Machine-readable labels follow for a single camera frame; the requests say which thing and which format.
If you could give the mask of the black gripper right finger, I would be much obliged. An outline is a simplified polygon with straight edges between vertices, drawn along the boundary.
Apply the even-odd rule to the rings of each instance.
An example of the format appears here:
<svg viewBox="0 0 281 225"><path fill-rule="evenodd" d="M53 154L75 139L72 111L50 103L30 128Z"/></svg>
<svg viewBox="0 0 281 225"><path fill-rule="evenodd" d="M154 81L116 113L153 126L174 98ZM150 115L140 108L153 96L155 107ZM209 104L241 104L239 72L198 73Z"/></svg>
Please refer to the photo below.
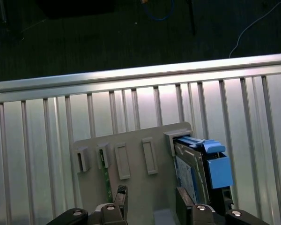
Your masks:
<svg viewBox="0 0 281 225"><path fill-rule="evenodd" d="M211 206L195 204L183 187L176 188L176 215L181 225L266 225L256 216L240 209L218 214Z"/></svg>

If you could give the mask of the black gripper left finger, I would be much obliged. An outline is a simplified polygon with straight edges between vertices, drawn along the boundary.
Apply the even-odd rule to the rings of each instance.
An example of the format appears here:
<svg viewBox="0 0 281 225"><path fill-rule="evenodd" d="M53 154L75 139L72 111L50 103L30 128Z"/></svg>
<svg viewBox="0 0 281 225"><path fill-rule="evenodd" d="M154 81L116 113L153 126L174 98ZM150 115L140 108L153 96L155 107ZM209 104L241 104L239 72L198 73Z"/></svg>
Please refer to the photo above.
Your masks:
<svg viewBox="0 0 281 225"><path fill-rule="evenodd" d="M84 209L72 208L55 219L49 225L126 225L128 212L128 188L119 185L114 202L100 204L95 211L88 213Z"/></svg>

